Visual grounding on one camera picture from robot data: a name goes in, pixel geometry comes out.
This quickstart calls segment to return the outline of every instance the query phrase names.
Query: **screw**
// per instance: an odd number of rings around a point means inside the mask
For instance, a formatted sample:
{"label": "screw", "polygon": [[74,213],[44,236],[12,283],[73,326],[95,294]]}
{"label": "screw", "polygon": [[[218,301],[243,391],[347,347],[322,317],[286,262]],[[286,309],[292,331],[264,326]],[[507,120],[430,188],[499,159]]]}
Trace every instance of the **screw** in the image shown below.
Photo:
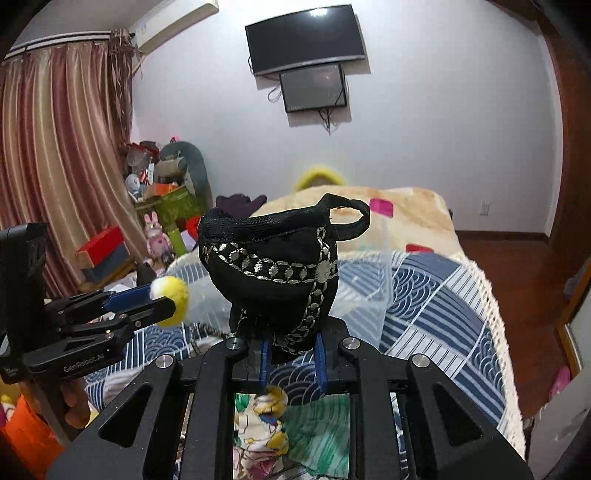
{"label": "screw", "polygon": [[168,368],[173,364],[174,358],[172,355],[160,355],[156,359],[156,366],[158,368]]}
{"label": "screw", "polygon": [[431,361],[429,360],[429,357],[427,355],[419,353],[413,356],[413,363],[415,364],[415,366],[419,368],[425,368],[429,366]]}
{"label": "screw", "polygon": [[226,348],[229,350],[238,350],[244,346],[244,340],[238,337],[232,337],[226,340]]}
{"label": "screw", "polygon": [[357,350],[361,346],[361,342],[358,338],[347,337],[343,340],[343,346],[347,350]]}

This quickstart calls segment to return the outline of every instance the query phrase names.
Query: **pink rabbit toy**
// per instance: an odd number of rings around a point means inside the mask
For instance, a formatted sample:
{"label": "pink rabbit toy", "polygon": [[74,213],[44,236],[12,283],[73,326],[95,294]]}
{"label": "pink rabbit toy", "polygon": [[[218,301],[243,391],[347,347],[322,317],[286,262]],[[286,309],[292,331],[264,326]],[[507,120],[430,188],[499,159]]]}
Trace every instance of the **pink rabbit toy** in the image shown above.
{"label": "pink rabbit toy", "polygon": [[144,215],[144,221],[149,255],[161,259],[164,265],[168,265],[173,260],[173,245],[168,235],[163,232],[162,225],[158,223],[158,215],[156,212],[152,212],[152,218]]}

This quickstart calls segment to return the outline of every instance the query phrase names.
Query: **wall outlet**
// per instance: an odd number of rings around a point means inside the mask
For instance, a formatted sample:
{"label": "wall outlet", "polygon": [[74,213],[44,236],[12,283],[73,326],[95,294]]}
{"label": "wall outlet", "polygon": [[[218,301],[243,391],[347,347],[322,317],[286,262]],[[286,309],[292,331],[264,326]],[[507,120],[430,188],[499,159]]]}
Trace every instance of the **wall outlet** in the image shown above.
{"label": "wall outlet", "polygon": [[489,208],[491,208],[491,202],[490,200],[488,202],[482,200],[480,203],[480,214],[482,216],[487,216],[488,215],[488,210]]}

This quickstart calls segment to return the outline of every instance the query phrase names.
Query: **television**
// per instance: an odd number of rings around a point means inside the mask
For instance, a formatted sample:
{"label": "television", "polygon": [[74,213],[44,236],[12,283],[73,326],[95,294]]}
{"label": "television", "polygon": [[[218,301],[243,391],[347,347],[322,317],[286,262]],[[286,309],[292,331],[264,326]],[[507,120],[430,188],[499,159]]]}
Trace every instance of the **television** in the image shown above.
{"label": "television", "polygon": [[287,113],[347,105],[345,77],[338,63],[287,70],[279,78]]}
{"label": "television", "polygon": [[364,59],[353,7],[314,8],[246,26],[254,75]]}

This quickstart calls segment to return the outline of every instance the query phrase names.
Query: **yellow and white pom-pom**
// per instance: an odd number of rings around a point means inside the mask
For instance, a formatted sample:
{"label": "yellow and white pom-pom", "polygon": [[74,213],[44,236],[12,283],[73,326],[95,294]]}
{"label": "yellow and white pom-pom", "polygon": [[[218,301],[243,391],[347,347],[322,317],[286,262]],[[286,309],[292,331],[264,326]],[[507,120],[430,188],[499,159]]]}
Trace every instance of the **yellow and white pom-pom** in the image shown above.
{"label": "yellow and white pom-pom", "polygon": [[181,323],[187,314],[189,303],[189,290],[187,284],[177,277],[160,277],[152,282],[150,287],[150,299],[156,300],[168,297],[174,302],[176,310],[170,318],[158,322],[161,327],[172,327]]}

